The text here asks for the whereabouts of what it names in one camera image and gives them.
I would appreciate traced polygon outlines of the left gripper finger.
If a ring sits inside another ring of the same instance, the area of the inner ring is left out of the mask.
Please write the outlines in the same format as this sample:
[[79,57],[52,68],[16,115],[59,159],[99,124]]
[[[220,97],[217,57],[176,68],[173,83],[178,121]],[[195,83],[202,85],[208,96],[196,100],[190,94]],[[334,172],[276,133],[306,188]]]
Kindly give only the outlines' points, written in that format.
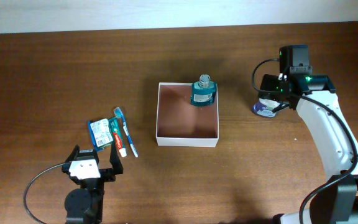
[[74,149],[72,150],[72,152],[70,153],[70,155],[69,155],[69,156],[67,157],[67,159],[65,160],[65,163],[69,163],[69,162],[75,160],[75,158],[76,158],[76,156],[77,156],[79,150],[80,150],[79,145],[76,145],[76,146],[74,147]]
[[122,166],[121,160],[117,153],[116,145],[114,143],[111,144],[111,152],[110,152],[109,161],[110,161],[110,164],[112,165],[114,174],[123,174],[124,168]]

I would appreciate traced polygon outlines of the clear pump soap bottle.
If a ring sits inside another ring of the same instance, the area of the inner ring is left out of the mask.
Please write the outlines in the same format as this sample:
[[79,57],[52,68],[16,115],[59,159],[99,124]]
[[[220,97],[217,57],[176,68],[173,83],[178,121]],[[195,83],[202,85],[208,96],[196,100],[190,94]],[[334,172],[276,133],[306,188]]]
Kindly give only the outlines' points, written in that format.
[[252,107],[252,112],[264,118],[274,118],[276,112],[273,112],[273,110],[279,105],[280,103],[277,101],[259,98],[256,104]]

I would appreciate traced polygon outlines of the teal mouthwash bottle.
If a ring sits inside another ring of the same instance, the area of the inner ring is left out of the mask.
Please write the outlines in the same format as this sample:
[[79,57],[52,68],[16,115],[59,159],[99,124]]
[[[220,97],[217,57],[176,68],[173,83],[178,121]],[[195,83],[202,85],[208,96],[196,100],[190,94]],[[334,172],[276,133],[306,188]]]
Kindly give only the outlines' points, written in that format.
[[209,106],[214,103],[217,85],[208,74],[202,74],[197,82],[191,85],[191,104],[193,106]]

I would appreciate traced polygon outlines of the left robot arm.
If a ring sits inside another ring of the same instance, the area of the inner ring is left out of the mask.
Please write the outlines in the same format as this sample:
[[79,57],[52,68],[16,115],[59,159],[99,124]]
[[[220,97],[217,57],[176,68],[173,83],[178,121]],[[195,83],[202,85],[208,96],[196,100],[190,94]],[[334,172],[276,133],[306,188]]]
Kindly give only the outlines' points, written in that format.
[[116,176],[124,171],[115,145],[111,146],[109,162],[110,168],[100,169],[98,152],[81,150],[78,145],[67,157],[62,172],[79,186],[65,198],[67,223],[95,224],[103,221],[104,185],[114,182]]

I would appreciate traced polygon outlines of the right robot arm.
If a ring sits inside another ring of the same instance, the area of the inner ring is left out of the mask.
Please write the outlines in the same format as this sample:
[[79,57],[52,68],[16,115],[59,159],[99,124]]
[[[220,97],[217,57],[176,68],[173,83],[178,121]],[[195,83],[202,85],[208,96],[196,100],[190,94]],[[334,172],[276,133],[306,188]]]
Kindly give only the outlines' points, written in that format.
[[309,129],[323,163],[326,183],[309,193],[295,213],[274,223],[358,223],[358,143],[326,75],[265,74],[260,95],[286,101]]

